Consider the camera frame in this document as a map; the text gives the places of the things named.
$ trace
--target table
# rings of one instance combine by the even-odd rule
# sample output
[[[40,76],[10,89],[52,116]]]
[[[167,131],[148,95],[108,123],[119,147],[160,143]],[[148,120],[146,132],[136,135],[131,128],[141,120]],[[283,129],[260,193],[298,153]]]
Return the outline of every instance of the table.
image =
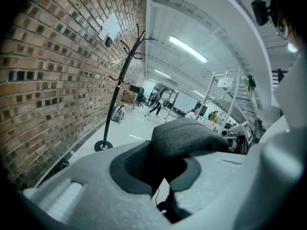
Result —
[[[148,103],[149,103],[150,99],[154,99],[154,98],[148,95],[148,102],[147,102],[146,106],[148,106]]]

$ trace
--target gray fabric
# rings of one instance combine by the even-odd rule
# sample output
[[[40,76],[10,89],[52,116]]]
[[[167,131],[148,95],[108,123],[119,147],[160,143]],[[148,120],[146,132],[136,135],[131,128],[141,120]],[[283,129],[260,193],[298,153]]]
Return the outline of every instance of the gray fabric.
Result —
[[[159,159],[180,157],[195,150],[227,151],[229,142],[190,118],[179,118],[154,128],[154,153]]]

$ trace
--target desk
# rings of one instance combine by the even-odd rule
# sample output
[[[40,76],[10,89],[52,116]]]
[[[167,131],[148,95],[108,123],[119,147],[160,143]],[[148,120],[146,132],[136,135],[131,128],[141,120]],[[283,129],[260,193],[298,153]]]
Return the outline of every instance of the desk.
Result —
[[[149,101],[150,101],[151,99],[154,99],[154,98],[153,98],[153,97],[150,97],[150,96],[148,95],[148,102],[147,102],[147,106],[148,106],[148,103],[149,103]]]

